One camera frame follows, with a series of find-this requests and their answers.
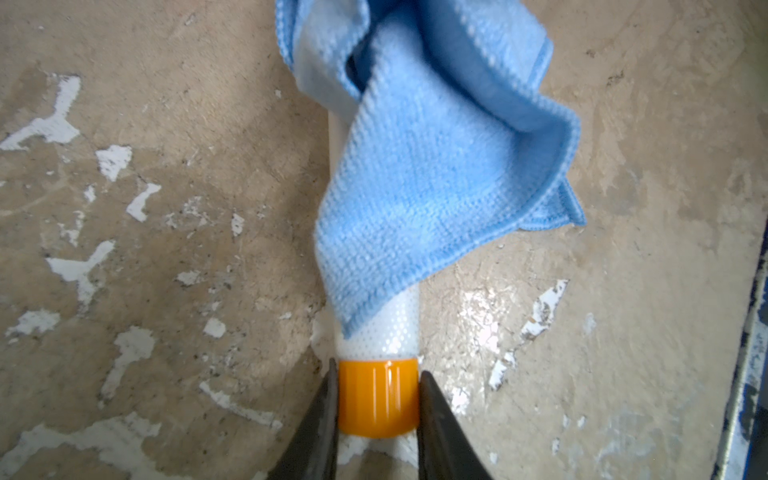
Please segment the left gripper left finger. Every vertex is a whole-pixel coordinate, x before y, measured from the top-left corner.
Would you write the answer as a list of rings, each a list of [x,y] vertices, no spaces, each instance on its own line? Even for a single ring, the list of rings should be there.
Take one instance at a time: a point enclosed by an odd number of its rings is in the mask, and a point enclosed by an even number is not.
[[[339,442],[339,376],[337,362],[329,360],[325,374],[306,414],[286,450],[268,472],[268,480],[333,480]]]

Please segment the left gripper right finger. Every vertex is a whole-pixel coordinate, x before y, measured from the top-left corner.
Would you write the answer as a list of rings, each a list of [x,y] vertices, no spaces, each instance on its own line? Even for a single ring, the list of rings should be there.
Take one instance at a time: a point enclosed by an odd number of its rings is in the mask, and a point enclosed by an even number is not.
[[[420,377],[419,414],[419,479],[491,479],[429,371]]]

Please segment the orange cap toothpaste tube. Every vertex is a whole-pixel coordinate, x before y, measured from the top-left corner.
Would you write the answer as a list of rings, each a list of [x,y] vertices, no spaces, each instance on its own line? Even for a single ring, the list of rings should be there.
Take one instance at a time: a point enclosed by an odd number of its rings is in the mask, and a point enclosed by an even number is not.
[[[409,283],[349,325],[334,316],[339,359],[339,426],[347,434],[393,438],[417,428],[419,284]]]

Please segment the blue microfiber cloth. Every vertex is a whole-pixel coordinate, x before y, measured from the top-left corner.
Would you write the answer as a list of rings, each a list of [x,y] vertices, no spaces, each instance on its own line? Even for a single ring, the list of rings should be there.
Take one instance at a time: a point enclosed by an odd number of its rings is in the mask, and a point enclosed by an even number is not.
[[[275,8],[298,89],[349,128],[315,226],[346,336],[485,243],[584,223],[566,178],[580,121],[540,93],[553,45],[523,3]]]

